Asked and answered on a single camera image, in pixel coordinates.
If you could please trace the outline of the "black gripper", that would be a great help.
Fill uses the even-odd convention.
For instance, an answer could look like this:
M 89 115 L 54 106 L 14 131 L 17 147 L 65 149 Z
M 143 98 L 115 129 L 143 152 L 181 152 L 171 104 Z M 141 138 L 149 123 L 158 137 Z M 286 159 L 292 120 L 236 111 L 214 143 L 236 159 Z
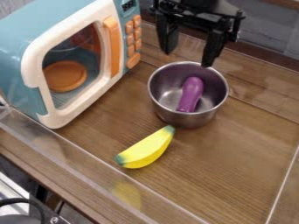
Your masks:
M 179 26 L 210 32 L 201 65 L 212 67 L 229 40 L 237 42 L 245 11 L 229 0 L 153 0 L 159 46 L 170 54 L 179 42 Z

